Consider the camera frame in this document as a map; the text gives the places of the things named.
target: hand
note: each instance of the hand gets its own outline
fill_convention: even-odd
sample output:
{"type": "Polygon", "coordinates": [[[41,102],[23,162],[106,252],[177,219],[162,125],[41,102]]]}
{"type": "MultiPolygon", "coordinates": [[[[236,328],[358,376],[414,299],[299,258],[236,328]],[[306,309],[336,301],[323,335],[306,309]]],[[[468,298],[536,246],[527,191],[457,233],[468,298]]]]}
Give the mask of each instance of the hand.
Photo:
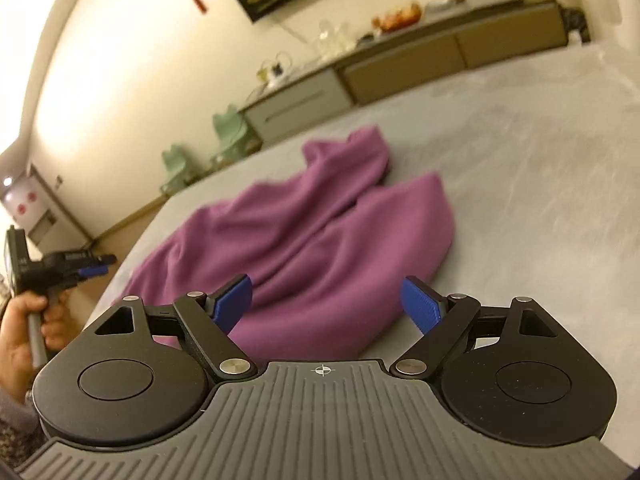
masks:
{"type": "Polygon", "coordinates": [[[0,325],[0,387],[21,404],[37,372],[31,366],[27,317],[46,309],[42,323],[45,345],[49,350],[62,350],[80,332],[66,307],[67,298],[63,293],[58,303],[47,308],[46,298],[25,292],[6,307],[0,325]]]}

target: purple cloth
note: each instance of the purple cloth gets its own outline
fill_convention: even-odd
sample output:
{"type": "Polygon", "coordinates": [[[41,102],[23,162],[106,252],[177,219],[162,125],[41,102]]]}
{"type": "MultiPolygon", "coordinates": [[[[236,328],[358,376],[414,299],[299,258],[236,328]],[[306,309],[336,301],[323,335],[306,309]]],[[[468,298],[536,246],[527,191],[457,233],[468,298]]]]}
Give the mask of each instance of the purple cloth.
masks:
{"type": "Polygon", "coordinates": [[[428,280],[453,238],[437,174],[379,186],[376,126],[303,146],[307,169],[198,209],[134,272],[122,295],[171,303],[247,273],[254,301],[230,338],[267,360],[351,359],[402,314],[402,279],[428,280]]]}

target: gray bed sheet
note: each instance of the gray bed sheet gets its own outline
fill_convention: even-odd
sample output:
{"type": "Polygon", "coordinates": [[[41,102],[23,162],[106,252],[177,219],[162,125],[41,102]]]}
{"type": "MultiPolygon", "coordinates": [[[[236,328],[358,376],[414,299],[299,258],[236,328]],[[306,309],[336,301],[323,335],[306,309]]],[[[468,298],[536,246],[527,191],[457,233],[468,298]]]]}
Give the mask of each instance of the gray bed sheet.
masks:
{"type": "MultiPolygon", "coordinates": [[[[618,405],[603,442],[640,463],[640,58],[610,44],[461,73],[354,110],[173,197],[126,258],[92,319],[198,207],[304,169],[311,137],[378,124],[388,183],[440,172],[456,238],[432,281],[488,305],[531,296],[612,375],[618,405]]],[[[389,364],[420,333],[407,318],[364,357],[389,364]]]]}

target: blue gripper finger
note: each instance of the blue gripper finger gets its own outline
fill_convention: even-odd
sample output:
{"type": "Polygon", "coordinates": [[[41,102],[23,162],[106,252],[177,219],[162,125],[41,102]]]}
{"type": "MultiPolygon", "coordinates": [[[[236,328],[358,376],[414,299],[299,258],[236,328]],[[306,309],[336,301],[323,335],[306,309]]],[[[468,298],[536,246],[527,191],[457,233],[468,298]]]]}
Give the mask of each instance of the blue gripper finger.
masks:
{"type": "Polygon", "coordinates": [[[400,300],[405,314],[424,335],[442,320],[445,310],[442,302],[432,298],[421,287],[428,288],[415,276],[405,278],[400,290],[400,300]]]}
{"type": "Polygon", "coordinates": [[[207,300],[207,313],[222,332],[228,334],[251,307],[254,288],[246,274],[240,274],[219,288],[207,300]]]}
{"type": "Polygon", "coordinates": [[[81,278],[93,278],[94,276],[103,276],[109,272],[109,266],[85,267],[78,270],[78,276],[81,278]]]}

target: sleeve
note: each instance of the sleeve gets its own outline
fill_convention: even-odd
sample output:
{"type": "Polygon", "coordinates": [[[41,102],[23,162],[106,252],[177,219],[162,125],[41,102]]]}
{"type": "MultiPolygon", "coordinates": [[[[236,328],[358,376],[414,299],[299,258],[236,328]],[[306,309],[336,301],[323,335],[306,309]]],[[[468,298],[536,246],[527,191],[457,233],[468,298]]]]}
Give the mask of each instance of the sleeve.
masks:
{"type": "Polygon", "coordinates": [[[19,404],[0,389],[0,459],[15,469],[45,441],[31,397],[19,404]]]}

